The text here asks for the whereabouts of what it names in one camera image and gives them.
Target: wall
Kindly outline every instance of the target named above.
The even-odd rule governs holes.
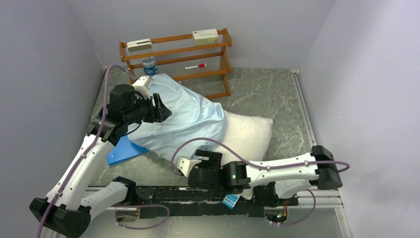
[[[222,29],[232,67],[298,68],[335,0],[70,0],[104,64],[118,42]]]
[[[66,0],[3,0],[0,32],[0,231],[34,237],[29,204],[80,147],[103,67]]]
[[[299,74],[355,238],[418,237],[420,2],[337,0]]]

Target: blue and white tag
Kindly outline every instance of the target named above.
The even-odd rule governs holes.
[[[228,208],[233,209],[233,207],[236,205],[236,202],[238,202],[239,196],[236,196],[235,194],[229,194],[224,197],[224,200],[222,203],[226,205]]]

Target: marker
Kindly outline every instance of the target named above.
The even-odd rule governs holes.
[[[201,63],[201,64],[199,64],[199,65],[190,66],[190,67],[185,67],[184,69],[202,68],[202,67],[206,67],[206,64],[205,64],[205,63]]]

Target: white pillow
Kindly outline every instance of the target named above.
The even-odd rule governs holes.
[[[224,112],[227,119],[227,128],[223,144],[246,160],[262,161],[270,143],[273,120]],[[221,146],[217,146],[213,151],[223,154],[222,165],[232,161],[240,161]],[[252,194],[253,190],[251,188],[244,189],[239,195],[249,200],[252,198]]]

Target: blue folder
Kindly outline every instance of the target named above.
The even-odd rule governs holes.
[[[126,135],[121,137],[117,146],[107,155],[106,160],[108,165],[116,165],[146,152],[148,152],[146,148],[134,144]]]

